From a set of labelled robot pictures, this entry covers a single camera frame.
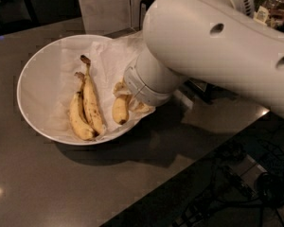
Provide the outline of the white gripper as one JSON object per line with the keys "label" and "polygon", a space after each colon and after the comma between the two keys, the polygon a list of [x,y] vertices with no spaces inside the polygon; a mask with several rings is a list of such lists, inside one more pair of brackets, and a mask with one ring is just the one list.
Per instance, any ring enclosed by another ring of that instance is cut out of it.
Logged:
{"label": "white gripper", "polygon": [[148,114],[171,98],[171,90],[165,88],[169,86],[166,79],[169,79],[169,70],[157,61],[141,63],[135,59],[124,71],[125,82],[119,81],[113,93],[115,97],[130,97],[129,110],[132,113]]}

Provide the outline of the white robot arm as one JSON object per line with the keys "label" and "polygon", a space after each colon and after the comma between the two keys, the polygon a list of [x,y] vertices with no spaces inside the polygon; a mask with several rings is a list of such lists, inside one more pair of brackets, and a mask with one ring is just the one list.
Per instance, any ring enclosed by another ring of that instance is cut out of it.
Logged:
{"label": "white robot arm", "polygon": [[128,89],[160,106],[196,79],[284,118],[284,33],[253,13],[253,0],[155,0],[143,22],[145,48],[124,71]]}

